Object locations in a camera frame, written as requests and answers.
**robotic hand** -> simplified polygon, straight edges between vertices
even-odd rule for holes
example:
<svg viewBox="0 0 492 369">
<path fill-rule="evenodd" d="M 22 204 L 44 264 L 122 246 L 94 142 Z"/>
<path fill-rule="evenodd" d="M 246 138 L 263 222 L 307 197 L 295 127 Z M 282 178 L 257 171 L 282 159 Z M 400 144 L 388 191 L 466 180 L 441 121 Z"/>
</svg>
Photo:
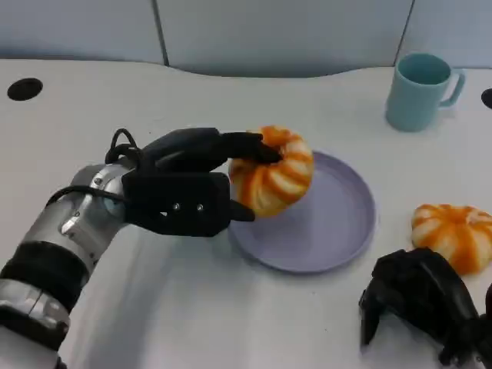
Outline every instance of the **robotic hand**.
<svg viewBox="0 0 492 369">
<path fill-rule="evenodd" d="M 117 145 L 126 135 L 128 144 Z M 103 165 L 81 169 L 48 201 L 0 272 L 0 367 L 65 367 L 58 349 L 82 288 L 127 224 L 159 234 L 211 237 L 231 220 L 253 221 L 231 200 L 228 158 L 273 163 L 281 156 L 253 133 L 173 131 L 140 149 L 113 137 Z"/>
<path fill-rule="evenodd" d="M 380 316 L 391 312 L 443 345 L 442 365 L 461 365 L 476 355 L 492 368 L 492 288 L 487 312 L 478 315 L 463 281 L 438 253 L 403 250 L 380 258 L 361 297 L 361 343 L 376 334 Z"/>
</svg>

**white table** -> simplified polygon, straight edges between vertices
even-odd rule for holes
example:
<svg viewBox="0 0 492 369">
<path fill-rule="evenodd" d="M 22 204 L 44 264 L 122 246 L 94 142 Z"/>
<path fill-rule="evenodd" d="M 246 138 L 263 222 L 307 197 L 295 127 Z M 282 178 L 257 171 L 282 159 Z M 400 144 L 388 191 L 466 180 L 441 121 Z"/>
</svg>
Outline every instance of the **white table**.
<svg viewBox="0 0 492 369">
<path fill-rule="evenodd" d="M 358 300 L 375 261 L 410 247 L 422 203 L 492 211 L 492 110 L 480 94 L 492 71 L 468 71 L 464 94 L 430 129 L 404 134 L 383 119 L 391 68 L 310 79 L 192 75 L 157 65 L 0 61 L 0 224 L 4 264 L 48 197 L 103 161 L 116 128 L 140 145 L 176 128 L 242 131 L 285 125 L 346 161 L 370 185 L 379 222 L 368 252 L 317 277 L 245 261 L 228 243 L 126 228 L 72 314 L 61 355 L 71 369 L 393 369 L 437 367 L 435 347 L 396 318 L 359 350 Z M 11 101 L 7 87 L 41 79 Z M 480 312 L 492 268 L 466 284 Z"/>
</svg>

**mug handle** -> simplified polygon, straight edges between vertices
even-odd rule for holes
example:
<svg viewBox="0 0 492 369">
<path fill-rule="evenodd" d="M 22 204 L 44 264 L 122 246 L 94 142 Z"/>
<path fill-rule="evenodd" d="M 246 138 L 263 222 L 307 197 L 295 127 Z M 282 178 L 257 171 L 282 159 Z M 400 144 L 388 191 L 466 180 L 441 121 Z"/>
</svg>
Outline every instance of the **mug handle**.
<svg viewBox="0 0 492 369">
<path fill-rule="evenodd" d="M 461 95 L 461 92 L 463 91 L 464 82 L 467 80 L 467 77 L 465 76 L 464 71 L 462 69 L 457 69 L 455 70 L 455 72 L 460 75 L 460 77 L 458 78 L 458 83 L 456 84 L 456 87 L 454 88 L 451 97 L 448 98 L 447 100 L 440 102 L 439 104 L 440 108 L 449 108 L 450 106 L 456 104 L 456 101 L 458 100 L 458 98 Z"/>
</svg>

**black hole in table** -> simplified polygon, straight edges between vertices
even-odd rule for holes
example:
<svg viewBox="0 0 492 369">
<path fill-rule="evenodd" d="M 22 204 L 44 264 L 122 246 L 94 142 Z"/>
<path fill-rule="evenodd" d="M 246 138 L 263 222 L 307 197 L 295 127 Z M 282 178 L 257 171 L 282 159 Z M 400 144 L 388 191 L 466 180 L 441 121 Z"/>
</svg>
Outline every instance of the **black hole in table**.
<svg viewBox="0 0 492 369">
<path fill-rule="evenodd" d="M 484 93 L 482 94 L 482 102 L 485 104 L 485 106 L 492 109 L 492 88 L 484 91 Z"/>
<path fill-rule="evenodd" d="M 43 83 L 37 78 L 24 78 L 14 82 L 7 90 L 7 96 L 15 101 L 26 101 L 38 96 Z"/>
</svg>

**bread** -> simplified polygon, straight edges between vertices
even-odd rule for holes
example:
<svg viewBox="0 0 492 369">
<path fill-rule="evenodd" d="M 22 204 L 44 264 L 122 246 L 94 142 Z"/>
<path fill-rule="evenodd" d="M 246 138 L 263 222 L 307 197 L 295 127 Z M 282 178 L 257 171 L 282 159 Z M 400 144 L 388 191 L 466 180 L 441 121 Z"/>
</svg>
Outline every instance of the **bread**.
<svg viewBox="0 0 492 369">
<path fill-rule="evenodd" d="M 300 135 L 273 125 L 263 127 L 260 133 L 266 145 L 280 152 L 282 160 L 266 165 L 234 159 L 229 177 L 239 202 L 258 217 L 270 217 L 304 196 L 313 177 L 314 160 Z"/>
<path fill-rule="evenodd" d="M 458 274 L 476 273 L 492 258 L 492 217 L 471 206 L 421 205 L 412 242 L 441 254 Z"/>
</svg>

